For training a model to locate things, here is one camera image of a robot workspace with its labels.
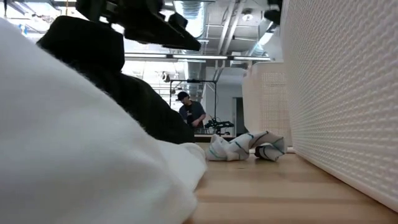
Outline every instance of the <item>pegboard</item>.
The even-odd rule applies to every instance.
[[[253,133],[270,131],[292,145],[284,64],[254,64],[243,78],[244,123]]]
[[[398,212],[398,1],[284,1],[294,149]]]

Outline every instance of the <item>wooden tabletop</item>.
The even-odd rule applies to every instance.
[[[398,223],[398,214],[296,154],[209,162],[188,223]]]

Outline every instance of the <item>ceiling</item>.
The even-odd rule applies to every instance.
[[[60,15],[68,15],[74,17],[80,17],[85,19],[79,12],[75,10],[74,7],[65,7],[66,0],[15,0],[9,1],[9,7],[7,9],[7,19],[9,22],[13,23],[15,26],[20,28],[21,33],[23,33],[29,39],[36,41],[40,37],[42,37],[45,32],[48,30],[51,22]],[[70,0],[68,5],[73,5],[75,0]],[[182,4],[190,3],[190,2],[198,2],[195,1],[182,1]],[[226,54],[247,54],[248,50],[253,48],[254,44],[258,43],[258,40],[264,35],[264,31],[259,32],[259,25],[264,23],[264,19],[262,15],[264,10],[268,9],[269,6],[265,0],[203,0],[201,5],[205,10],[203,13],[204,21],[202,22],[203,27],[200,27],[201,23],[197,21],[189,20],[188,22],[195,22],[194,26],[189,26],[190,30],[187,30],[193,34],[197,30],[192,30],[191,28],[202,28],[203,34],[198,38],[202,43],[202,48],[200,52],[197,54],[222,54],[222,50],[224,48],[228,48],[226,50]],[[173,1],[166,0],[166,5],[169,6],[168,9],[176,9],[176,2],[172,4]],[[243,15],[241,11],[243,9],[250,8],[252,9],[252,19],[249,21],[245,21],[243,19]],[[162,11],[163,14],[167,16],[174,13],[170,10]],[[4,4],[2,0],[0,0],[0,16],[4,15]],[[223,36],[223,28],[228,23],[229,26],[227,33],[224,35],[224,45],[221,52],[218,52],[220,48],[219,42],[221,37]],[[119,25],[113,25],[114,29],[118,32],[123,32],[123,28]],[[232,32],[233,38],[231,39],[230,44],[227,44],[228,34]],[[184,51],[175,50],[175,49],[166,49],[159,45],[154,44],[139,44],[133,40],[125,40],[124,43],[125,52],[126,53],[167,53],[167,54],[184,54]],[[126,61],[126,64],[123,68],[123,72],[127,75],[136,76],[144,79],[148,83],[150,83],[154,89],[158,88],[158,92],[162,97],[167,97],[169,94],[168,87],[169,83],[164,83],[162,81],[159,74],[162,72],[166,72],[170,74],[172,78],[178,79],[186,79],[188,77],[192,78],[191,75],[194,74],[194,78],[202,78],[200,76],[200,72],[196,70],[202,68],[203,66],[214,66],[209,65],[209,63],[205,64],[201,62],[197,66],[194,62],[133,62]],[[243,79],[244,70],[241,68],[225,68],[223,73],[220,76],[219,83],[223,84],[231,84],[231,85],[240,85]],[[203,87],[196,88],[194,85],[183,85],[184,89],[193,88],[192,91],[195,93],[199,93]]]

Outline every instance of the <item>white panel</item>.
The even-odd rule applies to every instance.
[[[284,1],[294,149],[398,211],[398,1]]]
[[[254,64],[243,78],[244,123],[253,133],[270,131],[292,145],[284,64]]]

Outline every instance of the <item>white towel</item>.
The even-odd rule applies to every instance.
[[[210,146],[206,150],[206,159],[209,161],[245,160],[249,157],[249,150],[253,148],[256,148],[257,157],[271,161],[278,160],[287,152],[284,138],[268,131],[242,134],[230,142],[215,134],[211,137]]]
[[[0,19],[0,223],[176,224],[206,165]]]

